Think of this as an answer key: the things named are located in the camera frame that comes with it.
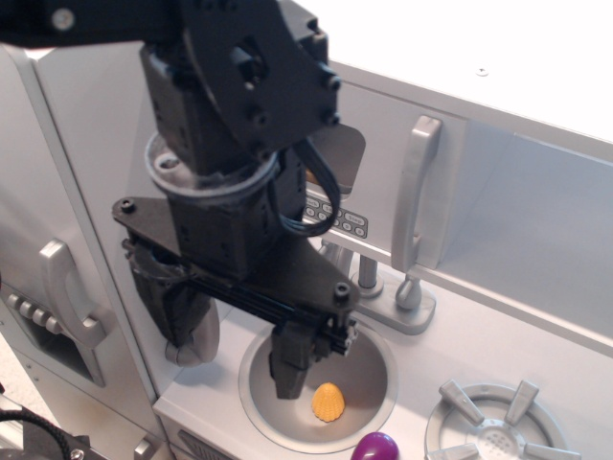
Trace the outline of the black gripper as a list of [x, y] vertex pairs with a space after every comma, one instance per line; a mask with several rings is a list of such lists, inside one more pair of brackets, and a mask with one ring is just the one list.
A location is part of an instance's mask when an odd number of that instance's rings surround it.
[[210, 183], [180, 183], [187, 169], [155, 172], [161, 198], [112, 208], [137, 292], [162, 336], [187, 346], [213, 299], [273, 324], [269, 367], [280, 400], [296, 400], [314, 357], [348, 352], [358, 294], [322, 257], [303, 222], [306, 168], [272, 157]]

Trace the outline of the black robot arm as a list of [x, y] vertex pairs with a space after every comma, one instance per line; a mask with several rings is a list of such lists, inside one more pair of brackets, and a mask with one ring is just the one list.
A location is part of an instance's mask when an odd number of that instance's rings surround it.
[[148, 174], [159, 198], [113, 217], [135, 287], [173, 360], [209, 361], [221, 300], [273, 325], [269, 369], [282, 400], [311, 365], [345, 354], [358, 292], [309, 244], [313, 175], [341, 193], [311, 136], [339, 121], [341, 81], [317, 19], [290, 1], [5, 1], [1, 40], [21, 48], [138, 41], [157, 126]]

